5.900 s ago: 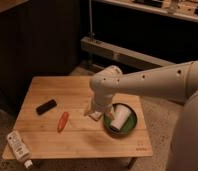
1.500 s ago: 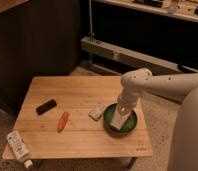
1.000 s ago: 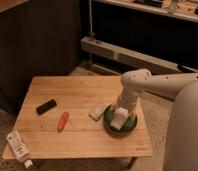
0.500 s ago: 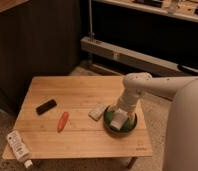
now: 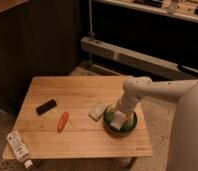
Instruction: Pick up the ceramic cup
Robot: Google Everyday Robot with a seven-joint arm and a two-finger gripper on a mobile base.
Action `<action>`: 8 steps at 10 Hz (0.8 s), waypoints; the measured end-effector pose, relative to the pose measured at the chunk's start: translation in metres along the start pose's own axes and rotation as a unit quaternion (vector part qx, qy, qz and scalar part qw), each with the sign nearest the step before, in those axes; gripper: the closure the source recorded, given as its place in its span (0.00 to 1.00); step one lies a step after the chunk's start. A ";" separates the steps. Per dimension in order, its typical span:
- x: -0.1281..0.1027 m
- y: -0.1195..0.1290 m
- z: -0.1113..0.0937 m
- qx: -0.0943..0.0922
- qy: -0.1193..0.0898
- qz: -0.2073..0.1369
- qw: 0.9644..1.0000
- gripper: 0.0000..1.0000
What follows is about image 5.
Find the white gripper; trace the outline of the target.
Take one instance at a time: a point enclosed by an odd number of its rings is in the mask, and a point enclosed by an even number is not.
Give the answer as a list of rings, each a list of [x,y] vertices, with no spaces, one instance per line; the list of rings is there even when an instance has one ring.
[[[136,99],[128,99],[128,98],[119,98],[116,106],[114,104],[110,104],[107,107],[108,112],[116,112],[120,111],[127,115],[127,123],[132,124],[134,120],[134,111],[136,105],[139,103]]]

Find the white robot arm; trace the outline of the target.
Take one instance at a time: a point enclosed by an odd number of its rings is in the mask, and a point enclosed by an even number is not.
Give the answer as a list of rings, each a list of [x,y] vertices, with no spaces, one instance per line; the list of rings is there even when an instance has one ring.
[[[119,131],[145,97],[176,104],[166,171],[198,171],[198,79],[160,82],[149,77],[126,79],[110,126]]]

